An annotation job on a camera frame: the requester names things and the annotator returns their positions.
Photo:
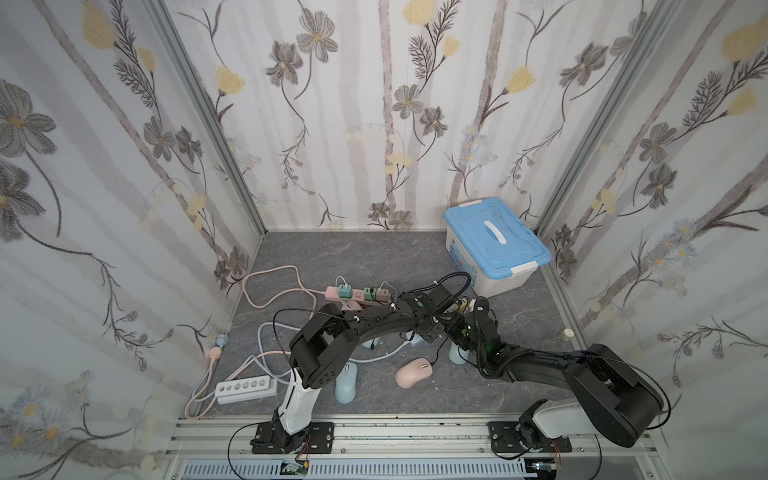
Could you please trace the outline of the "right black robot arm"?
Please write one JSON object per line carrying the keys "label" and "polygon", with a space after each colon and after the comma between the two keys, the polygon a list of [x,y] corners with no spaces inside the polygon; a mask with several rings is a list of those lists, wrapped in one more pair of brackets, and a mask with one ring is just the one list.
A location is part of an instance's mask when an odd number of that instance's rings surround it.
{"label": "right black robot arm", "polygon": [[469,362],[487,380],[530,382],[566,389],[571,402],[534,402],[517,420],[523,447],[542,449],[571,435],[599,435],[617,446],[634,446],[662,413],[667,398],[660,386],[621,360],[608,347],[545,351],[501,339],[488,301],[475,308],[437,317],[447,336],[466,351]]}

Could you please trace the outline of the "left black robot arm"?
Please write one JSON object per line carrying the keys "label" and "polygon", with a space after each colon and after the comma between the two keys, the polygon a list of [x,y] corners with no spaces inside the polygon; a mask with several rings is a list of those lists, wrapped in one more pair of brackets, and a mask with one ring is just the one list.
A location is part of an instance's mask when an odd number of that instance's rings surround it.
{"label": "left black robot arm", "polygon": [[457,294],[437,283],[360,311],[327,304],[313,312],[288,344],[289,386],[272,419],[256,426],[252,453],[292,454],[311,445],[313,410],[320,391],[342,373],[359,345],[408,332],[432,342],[458,318],[452,309],[458,301]]}

